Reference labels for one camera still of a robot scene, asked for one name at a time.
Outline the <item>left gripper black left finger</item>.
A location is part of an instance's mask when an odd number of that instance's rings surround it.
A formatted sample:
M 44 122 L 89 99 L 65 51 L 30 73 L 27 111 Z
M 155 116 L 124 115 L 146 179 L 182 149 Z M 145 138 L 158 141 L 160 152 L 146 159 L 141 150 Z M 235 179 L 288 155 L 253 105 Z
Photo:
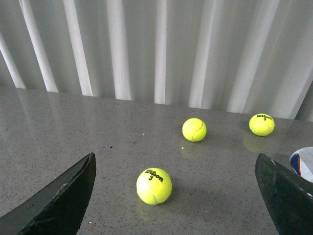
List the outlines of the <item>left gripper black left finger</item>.
M 0 218 L 2 235 L 75 235 L 91 198 L 96 158 L 89 153 Z

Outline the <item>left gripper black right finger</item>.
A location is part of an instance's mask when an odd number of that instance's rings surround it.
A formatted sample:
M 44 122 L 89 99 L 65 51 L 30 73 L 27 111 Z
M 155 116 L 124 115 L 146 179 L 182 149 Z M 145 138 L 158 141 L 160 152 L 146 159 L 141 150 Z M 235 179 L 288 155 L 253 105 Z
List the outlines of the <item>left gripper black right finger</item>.
M 313 233 L 313 184 L 260 153 L 256 180 L 266 208 L 281 235 Z

